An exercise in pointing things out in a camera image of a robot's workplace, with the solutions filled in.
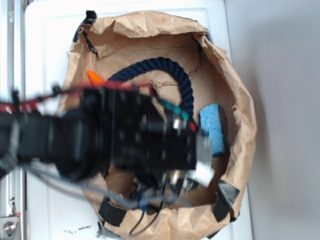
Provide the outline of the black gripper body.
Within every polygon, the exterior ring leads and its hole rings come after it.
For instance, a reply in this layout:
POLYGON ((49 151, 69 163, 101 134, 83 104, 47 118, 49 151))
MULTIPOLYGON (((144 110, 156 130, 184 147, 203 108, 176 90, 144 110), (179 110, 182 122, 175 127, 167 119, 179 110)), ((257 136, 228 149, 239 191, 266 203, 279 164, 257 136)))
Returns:
POLYGON ((159 175, 196 168, 197 125, 187 112, 164 101, 163 118, 151 96, 128 90, 107 90, 105 100, 116 169, 159 175))

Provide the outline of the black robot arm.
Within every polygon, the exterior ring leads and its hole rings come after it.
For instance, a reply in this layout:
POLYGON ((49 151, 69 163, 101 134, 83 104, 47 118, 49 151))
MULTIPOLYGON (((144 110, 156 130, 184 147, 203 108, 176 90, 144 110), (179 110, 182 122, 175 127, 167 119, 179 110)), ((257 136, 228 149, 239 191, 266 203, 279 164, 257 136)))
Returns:
POLYGON ((76 89, 79 105, 61 116, 37 111, 42 98, 0 105, 0 162, 5 169, 38 158, 80 181, 113 166, 149 186, 190 179, 207 187, 214 176, 209 139, 184 110, 149 95, 76 89))

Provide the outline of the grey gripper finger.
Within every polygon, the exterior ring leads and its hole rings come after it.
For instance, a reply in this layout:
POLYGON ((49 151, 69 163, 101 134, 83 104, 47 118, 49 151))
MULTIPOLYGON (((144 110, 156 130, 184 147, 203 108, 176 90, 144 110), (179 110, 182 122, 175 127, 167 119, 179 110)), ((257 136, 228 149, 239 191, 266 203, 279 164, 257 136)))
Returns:
POLYGON ((196 135, 196 165, 195 170, 188 171, 188 178, 208 187, 212 181, 215 170, 212 168, 212 150, 210 139, 198 133, 196 135))

